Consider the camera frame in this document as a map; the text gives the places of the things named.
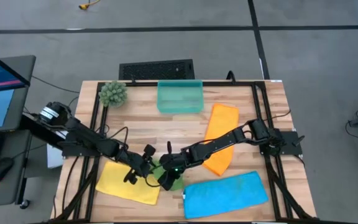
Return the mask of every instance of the wooden table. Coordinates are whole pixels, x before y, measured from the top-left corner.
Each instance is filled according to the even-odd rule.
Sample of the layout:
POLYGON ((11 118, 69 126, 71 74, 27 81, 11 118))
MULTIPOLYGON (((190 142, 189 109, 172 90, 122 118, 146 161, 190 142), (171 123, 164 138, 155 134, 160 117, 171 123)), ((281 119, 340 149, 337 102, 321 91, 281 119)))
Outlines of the wooden table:
MULTIPOLYGON (((81 87, 80 97, 76 109, 76 118, 87 126, 90 125, 94 105, 96 88, 99 81, 85 81, 81 87)), ((288 112, 288 102, 282 82, 266 81, 268 100, 272 116, 288 112)), ((110 130, 108 135, 115 133, 123 126, 129 128, 129 150, 143 153, 146 144, 157 149, 154 157, 167 153, 167 141, 172 142, 173 153, 180 148, 189 146, 204 139, 208 125, 211 108, 214 103, 222 103, 239 108, 239 125, 249 119, 256 118, 252 90, 248 86, 205 86, 204 110, 200 114, 160 114, 157 109, 157 87, 129 87, 128 102, 118 109, 109 109, 106 124, 110 130)), ((264 107, 262 97, 259 95, 262 113, 264 107)), ((99 127, 102 107, 98 110, 96 127, 99 127)), ((276 128, 291 130, 293 128, 291 115, 273 119, 276 128)), ((123 139, 123 134, 116 136, 123 139)), ((56 193, 57 214, 62 212, 62 198, 68 171, 74 161, 73 157, 65 159, 56 193)), ((100 161, 98 179, 107 159, 100 161)), ((83 158, 79 158, 69 180, 66 205, 77 191, 80 181, 83 158)), ((310 194, 308 180, 303 164, 294 156, 282 156, 283 170, 287 180, 287 187, 298 203, 307 213, 315 216, 313 201, 310 194)), ((220 179, 237 174, 256 170, 264 184, 266 193, 270 198, 270 189, 267 180, 264 158, 259 154, 259 147, 248 144, 236 144, 231 165, 222 177, 214 175, 203 166, 188 169, 184 173, 185 185, 206 180, 220 179)), ((277 189, 281 214, 285 216, 283 197, 277 189)), ((80 218, 85 216, 88 193, 85 192, 80 218)), ((95 192, 92 210, 92 222, 179 222, 186 221, 183 214, 183 200, 181 191, 164 191, 161 189, 157 204, 145 205, 131 200, 95 192)), ((191 221, 272 221, 274 220, 271 200, 262 205, 245 208, 233 212, 223 213, 212 217, 197 218, 191 221)))

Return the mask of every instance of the gray floor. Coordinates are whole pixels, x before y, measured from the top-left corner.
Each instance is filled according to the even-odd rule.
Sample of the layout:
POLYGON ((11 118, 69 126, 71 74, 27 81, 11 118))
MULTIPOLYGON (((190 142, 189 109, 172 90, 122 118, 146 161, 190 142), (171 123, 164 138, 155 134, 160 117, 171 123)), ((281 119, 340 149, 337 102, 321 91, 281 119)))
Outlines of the gray floor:
MULTIPOLYGON (((101 1, 88 12, 78 9, 82 2, 0 0, 0 29, 251 25, 245 0, 101 1)), ((261 26, 358 25, 358 0, 255 0, 255 8, 261 26)), ((358 222, 358 139, 344 131, 358 110, 358 30, 261 35, 271 79, 283 80, 295 126, 306 136, 318 216, 358 222)), ((181 58, 194 60, 196 78, 224 78, 228 70, 238 79, 262 78, 252 31, 0 35, 0 57, 25 54, 37 56, 35 76, 72 90, 83 80, 117 79, 120 63, 181 58)), ((39 111, 48 101, 74 97, 33 80, 26 105, 39 111)), ((0 207, 14 217, 0 215, 0 223, 46 220, 58 177, 57 169, 30 179, 25 194, 32 206, 0 207)))

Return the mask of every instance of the translucent plastic bin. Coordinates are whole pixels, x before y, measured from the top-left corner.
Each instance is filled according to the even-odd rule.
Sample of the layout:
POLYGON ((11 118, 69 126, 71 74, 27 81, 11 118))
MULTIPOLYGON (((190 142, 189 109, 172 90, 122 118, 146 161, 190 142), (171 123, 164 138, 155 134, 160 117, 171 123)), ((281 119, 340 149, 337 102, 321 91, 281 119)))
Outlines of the translucent plastic bin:
POLYGON ((161 113, 199 113, 204 108, 201 80, 160 80, 157 108, 161 113))

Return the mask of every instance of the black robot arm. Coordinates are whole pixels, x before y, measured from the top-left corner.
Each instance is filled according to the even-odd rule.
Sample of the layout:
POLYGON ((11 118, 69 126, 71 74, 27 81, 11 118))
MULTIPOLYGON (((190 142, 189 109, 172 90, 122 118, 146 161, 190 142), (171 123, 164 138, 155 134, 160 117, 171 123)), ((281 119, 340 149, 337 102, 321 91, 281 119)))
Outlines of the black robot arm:
POLYGON ((253 146, 268 144, 272 148, 279 148, 285 144, 280 130, 268 129, 261 119, 247 121, 221 137, 211 139, 206 144, 198 142, 180 149, 180 152, 175 154, 172 154, 171 145, 168 142, 168 154, 164 154, 160 158, 160 164, 166 171, 158 179, 158 182, 165 190, 169 190, 173 182, 186 169, 199 166, 215 152, 239 143, 253 146), (245 126, 248 126, 250 131, 244 131, 245 126), (251 138, 247 138, 245 133, 250 133, 251 138))
POLYGON ((146 146, 144 154, 128 151, 129 146, 118 139, 107 138, 88 128, 71 115, 71 110, 59 102, 48 103, 39 114, 31 114, 40 128, 49 131, 67 131, 65 139, 57 142, 63 156, 105 156, 127 164, 131 171, 125 178, 135 184, 136 176, 147 177, 155 149, 146 146))

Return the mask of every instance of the succulent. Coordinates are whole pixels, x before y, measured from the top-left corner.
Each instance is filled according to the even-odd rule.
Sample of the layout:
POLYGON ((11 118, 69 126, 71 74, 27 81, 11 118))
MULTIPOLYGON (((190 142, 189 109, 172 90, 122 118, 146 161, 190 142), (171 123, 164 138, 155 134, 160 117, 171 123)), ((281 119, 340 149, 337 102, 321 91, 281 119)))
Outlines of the succulent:
POLYGON ((99 92, 99 101, 103 106, 120 107, 127 100, 127 88, 125 83, 113 81, 106 83, 99 92))

